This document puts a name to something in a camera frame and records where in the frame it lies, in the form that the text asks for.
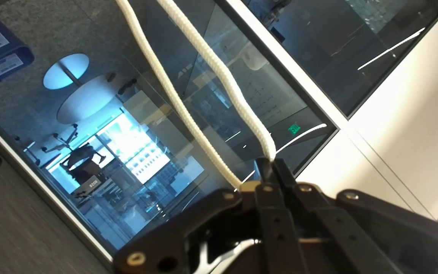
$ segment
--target white cord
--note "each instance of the white cord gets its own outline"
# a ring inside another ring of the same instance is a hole
[[[211,144],[208,142],[208,139],[203,136],[203,133],[200,132],[200,129],[194,124],[194,121],[191,119],[188,110],[185,109],[185,106],[182,104],[180,98],[177,97],[173,84],[170,83],[167,74],[164,72],[161,63],[157,62],[154,52],[151,51],[148,42],[145,40],[145,36],[139,27],[139,22],[132,10],[132,7],[129,5],[127,0],[115,0],[115,4],[118,5],[118,8],[121,10],[129,30],[135,39],[135,42],[138,43],[142,56],[145,57],[148,66],[151,68],[151,71],[154,72],[159,84],[162,86],[164,92],[167,94],[171,106],[174,107],[177,116],[180,118],[180,121],[185,124],[185,127],[188,129],[189,135],[195,139],[195,142],[199,144],[199,147],[203,150],[205,156],[211,161],[211,164],[215,167],[215,170],[220,173],[220,176],[232,186],[232,188],[238,188],[240,186],[240,180],[230,173],[230,170],[223,164],[223,161],[220,159],[220,156],[215,153],[215,150],[211,147]]]
[[[194,30],[194,27],[188,22],[183,13],[176,7],[173,0],[156,0],[157,5],[167,13],[167,16],[174,22],[174,25],[180,30],[180,33],[186,37],[186,40],[192,45],[192,48],[202,56],[205,63],[211,68],[211,71],[217,75],[221,83],[224,92],[227,94],[235,112],[243,119],[243,123],[249,127],[252,135],[258,139],[262,156],[268,161],[275,161],[275,142],[261,121],[250,110],[249,104],[243,98],[234,77],[229,69],[220,62],[220,59],[214,54],[212,49],[205,43],[202,36]]]
[[[294,139],[291,139],[291,141],[288,141],[285,145],[282,145],[282,147],[276,151],[276,154],[279,154],[282,150],[288,148],[291,144],[297,142],[299,139],[302,139],[302,138],[305,138],[305,136],[308,136],[308,135],[311,135],[311,133],[314,133],[314,132],[317,132],[317,130],[322,130],[322,129],[326,129],[326,126],[325,126],[325,124],[320,124],[320,126],[316,126],[316,127],[313,127],[313,129],[308,129],[308,130],[303,132],[302,135],[296,136]],[[247,177],[241,180],[241,185],[246,183],[252,176],[253,176],[253,171],[249,173]]]

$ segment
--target black mount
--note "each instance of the black mount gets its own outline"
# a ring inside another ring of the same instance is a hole
[[[215,191],[132,240],[115,255],[115,273],[194,273],[203,243],[209,264],[253,240],[220,273],[438,274],[438,223],[357,191],[329,200],[296,185],[281,161],[255,165],[259,182]]]

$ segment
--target glass panel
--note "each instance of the glass panel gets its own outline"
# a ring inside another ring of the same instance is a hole
[[[299,173],[334,127],[214,2],[182,5],[278,148],[326,124],[278,154]],[[147,14],[147,37],[200,130],[235,176],[246,179],[261,156],[256,141],[214,74],[157,11],[154,2],[136,10]],[[0,75],[0,133],[109,253],[211,191],[229,188],[162,95],[115,4],[7,2],[0,22],[7,28],[0,40],[10,33],[18,39],[7,40],[18,42],[13,51],[33,56],[10,77]],[[88,71],[57,94],[45,92],[48,68],[74,52],[88,57]]]
[[[438,21],[438,0],[243,0],[349,116]]]

